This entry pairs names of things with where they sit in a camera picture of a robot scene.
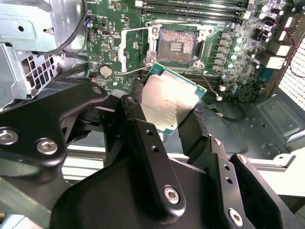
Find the silver screw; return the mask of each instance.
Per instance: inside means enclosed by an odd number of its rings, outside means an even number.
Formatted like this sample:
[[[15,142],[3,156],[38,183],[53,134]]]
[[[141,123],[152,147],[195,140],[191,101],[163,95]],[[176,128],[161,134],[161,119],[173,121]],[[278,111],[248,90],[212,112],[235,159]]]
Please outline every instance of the silver screw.
[[[229,208],[229,215],[231,220],[239,227],[241,227],[243,223],[242,217],[239,215],[237,211],[235,211],[233,208]]]
[[[87,27],[88,27],[89,29],[91,29],[91,28],[93,27],[93,23],[92,23],[92,22],[87,23]]]
[[[37,143],[36,148],[37,148],[38,152],[40,152],[42,154],[52,155],[57,151],[58,146],[51,139],[43,139]]]
[[[0,144],[12,145],[19,139],[18,134],[13,130],[2,129],[0,130]]]
[[[37,89],[33,88],[31,91],[30,91],[30,94],[32,97],[35,97],[37,95]]]
[[[159,31],[159,28],[158,28],[158,27],[153,27],[152,31],[153,31],[154,33],[157,33],[157,32]]]
[[[177,204],[179,202],[179,194],[173,187],[165,187],[164,194],[172,204]]]
[[[214,141],[216,142],[217,145],[221,145],[221,141],[219,141],[217,138],[214,138]]]
[[[285,125],[290,127],[290,126],[292,126],[292,122],[286,122]]]
[[[239,158],[241,159],[242,162],[247,164],[247,159],[244,156],[239,156]]]

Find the ram slot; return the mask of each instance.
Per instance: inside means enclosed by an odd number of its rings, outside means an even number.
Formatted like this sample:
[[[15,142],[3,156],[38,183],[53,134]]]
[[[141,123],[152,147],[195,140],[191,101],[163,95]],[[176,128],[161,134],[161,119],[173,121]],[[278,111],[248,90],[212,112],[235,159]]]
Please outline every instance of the ram slot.
[[[192,20],[201,22],[201,20],[209,20],[209,21],[226,21],[232,22],[238,20],[237,17],[228,17],[228,16],[218,16],[218,15],[211,15],[211,14],[195,14],[195,13],[188,13],[188,12],[169,12],[168,10],[161,10],[161,9],[142,9],[141,14],[151,16],[151,15],[167,15],[167,16],[175,16],[182,18],[182,20]]]

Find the black ram slot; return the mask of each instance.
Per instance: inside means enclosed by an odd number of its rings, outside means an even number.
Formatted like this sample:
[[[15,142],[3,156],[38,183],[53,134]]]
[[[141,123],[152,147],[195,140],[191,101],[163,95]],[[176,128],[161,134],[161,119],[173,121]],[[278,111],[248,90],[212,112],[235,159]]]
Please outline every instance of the black ram slot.
[[[201,11],[201,12],[207,12],[207,13],[221,13],[221,14],[225,14],[228,17],[230,16],[236,16],[236,12],[238,12],[237,10],[234,9],[217,9],[217,8],[208,8],[208,7],[203,7],[203,6],[196,6],[196,8],[194,6],[190,6],[190,5],[176,5],[173,6],[171,4],[167,4],[167,3],[148,3],[146,5],[147,8],[149,9],[158,9],[160,7],[168,7],[166,10],[169,12],[176,12],[176,9],[183,9],[183,10],[194,10],[194,11]]]
[[[204,5],[194,5],[192,3],[198,3],[198,4],[206,4]],[[235,12],[236,10],[245,10],[241,9],[241,6],[239,3],[215,3],[215,2],[204,2],[204,1],[190,1],[187,3],[181,3],[181,2],[164,2],[164,1],[158,1],[158,0],[147,0],[145,6],[169,6],[169,7],[183,7],[183,8],[190,8],[194,10],[221,10],[224,12]]]
[[[214,15],[202,15],[202,14],[191,14],[185,12],[168,12],[168,11],[161,11],[161,10],[154,10],[154,9],[142,9],[141,14],[144,15],[171,15],[177,17],[185,17],[185,20],[211,20],[211,21],[225,21],[225,22],[232,22],[234,20],[238,20],[238,18],[226,17],[226,16],[214,16]]]

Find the electrolytic capacitor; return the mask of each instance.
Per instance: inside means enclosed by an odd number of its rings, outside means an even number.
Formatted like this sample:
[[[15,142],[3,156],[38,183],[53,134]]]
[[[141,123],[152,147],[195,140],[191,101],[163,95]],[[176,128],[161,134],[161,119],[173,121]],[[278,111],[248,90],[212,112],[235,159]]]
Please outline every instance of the electrolytic capacitor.
[[[273,26],[276,23],[276,20],[270,17],[264,19],[264,24],[267,26]]]
[[[267,12],[267,10],[268,10],[268,6],[266,6],[266,5],[261,5],[259,9],[260,9],[261,12],[265,13],[265,12]]]
[[[263,36],[262,36],[262,40],[263,40],[264,42],[269,42],[269,41],[270,41],[270,38],[267,37],[267,36],[265,36],[265,35],[263,35]]]
[[[265,30],[264,35],[266,35],[267,37],[270,37],[272,35],[272,33],[268,30]]]
[[[234,52],[238,52],[238,51],[240,50],[240,46],[234,45],[234,46],[232,47],[232,49],[233,49]]]
[[[236,55],[235,54],[232,54],[232,55],[230,55],[230,59],[231,59],[231,61],[236,61]]]
[[[255,69],[259,69],[259,64],[253,62],[252,65],[253,65],[253,67],[254,67]]]
[[[258,17],[260,20],[264,19],[265,16],[266,16],[265,13],[259,13],[259,14],[257,15],[257,17]]]
[[[254,58],[255,54],[253,52],[248,52],[248,56],[251,57],[251,58]]]
[[[231,69],[231,68],[233,68],[233,64],[232,63],[227,63],[227,68],[229,68],[229,69]]]
[[[282,16],[284,14],[284,10],[280,10],[280,9],[272,9],[271,13],[275,13],[279,16]]]
[[[243,42],[243,39],[241,37],[235,37],[236,44],[241,44]]]

